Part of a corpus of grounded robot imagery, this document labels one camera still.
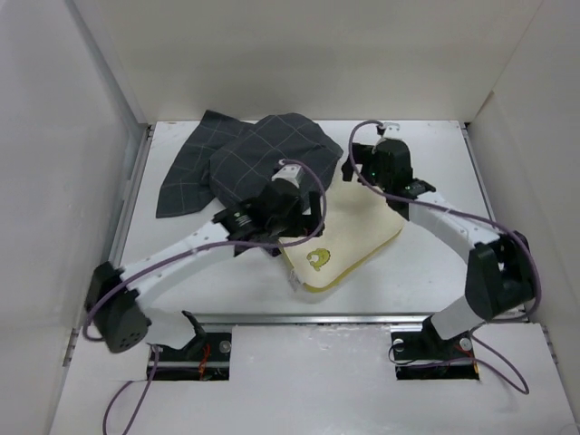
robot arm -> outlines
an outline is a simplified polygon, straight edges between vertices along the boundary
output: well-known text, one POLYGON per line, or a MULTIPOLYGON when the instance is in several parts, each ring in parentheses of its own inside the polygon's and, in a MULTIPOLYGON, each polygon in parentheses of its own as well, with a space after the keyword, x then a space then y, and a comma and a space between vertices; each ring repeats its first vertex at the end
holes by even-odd
MULTIPOLYGON (((411 154, 403 141, 382 138, 376 146, 353 144, 353 157, 355 163, 362 165, 361 175, 372 185, 409 200, 387 199, 391 208, 430 231, 468 265, 465 294, 423 323, 421 340, 428 347, 441 347, 534 298, 528 262, 510 237, 471 219, 413 203, 416 200, 456 209, 431 184, 413 177, 411 154)), ((347 160, 343 180, 352 178, 353 167, 347 160)), ((526 239, 518 233, 517 236, 527 246, 526 239)))
POLYGON ((285 165, 257 198, 217 213, 178 243, 123 268, 116 269, 109 262, 98 266, 85 301, 87 312, 100 301, 102 304, 113 289, 120 288, 93 318, 109 350, 125 352, 145 340, 195 353, 198 350, 195 335, 202 331, 195 318, 187 312, 173 314, 152 308, 153 302, 187 277, 232 258, 253 244, 275 247, 279 237, 313 234, 322 221, 320 193, 309 194, 311 212, 303 214, 299 188, 302 176, 300 166, 285 165), (240 243, 235 246, 232 241, 240 243))

printed logo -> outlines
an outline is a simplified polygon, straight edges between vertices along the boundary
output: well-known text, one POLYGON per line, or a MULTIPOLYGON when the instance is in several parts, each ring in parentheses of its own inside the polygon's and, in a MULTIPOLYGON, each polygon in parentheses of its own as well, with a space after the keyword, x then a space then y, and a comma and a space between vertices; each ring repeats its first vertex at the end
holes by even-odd
POLYGON ((318 249, 308 253, 306 260, 310 262, 310 266, 312 266, 316 272, 320 272, 320 268, 330 260, 330 251, 319 247, 318 249))

cream cloth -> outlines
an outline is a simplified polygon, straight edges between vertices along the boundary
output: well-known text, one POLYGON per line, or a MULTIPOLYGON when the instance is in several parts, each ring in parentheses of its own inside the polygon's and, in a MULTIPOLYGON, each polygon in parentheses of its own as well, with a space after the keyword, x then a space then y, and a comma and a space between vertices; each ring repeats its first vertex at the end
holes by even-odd
POLYGON ((323 235, 282 250, 293 284, 301 284, 308 292, 324 292, 340 283, 398 236, 405 223, 384 198, 355 178, 344 182, 339 165, 326 192, 328 211, 323 235))

gray plaid cloth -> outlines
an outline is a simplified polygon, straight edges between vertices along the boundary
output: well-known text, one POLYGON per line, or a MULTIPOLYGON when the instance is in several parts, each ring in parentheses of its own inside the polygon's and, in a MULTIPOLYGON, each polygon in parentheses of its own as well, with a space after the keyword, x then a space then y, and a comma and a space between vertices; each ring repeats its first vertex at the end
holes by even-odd
MULTIPOLYGON (((175 158, 159 192, 157 218, 200 211, 214 195, 229 207, 255 197, 280 159, 301 160, 328 189, 343 150, 320 126, 297 113, 271 115, 256 124, 207 111, 175 158)), ((301 192, 316 190, 304 175, 301 192)))

white wall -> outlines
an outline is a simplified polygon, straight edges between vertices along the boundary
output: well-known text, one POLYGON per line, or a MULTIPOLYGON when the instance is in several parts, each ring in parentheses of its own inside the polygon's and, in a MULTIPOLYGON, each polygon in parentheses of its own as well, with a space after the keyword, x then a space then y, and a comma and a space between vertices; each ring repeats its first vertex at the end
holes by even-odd
POLYGON ((0 433, 47 430, 127 125, 63 0, 0 0, 0 433))
POLYGON ((541 2, 95 1, 149 122, 471 121, 541 2))
POLYGON ((538 319, 580 417, 580 2, 545 0, 469 127, 498 219, 530 239, 538 319))

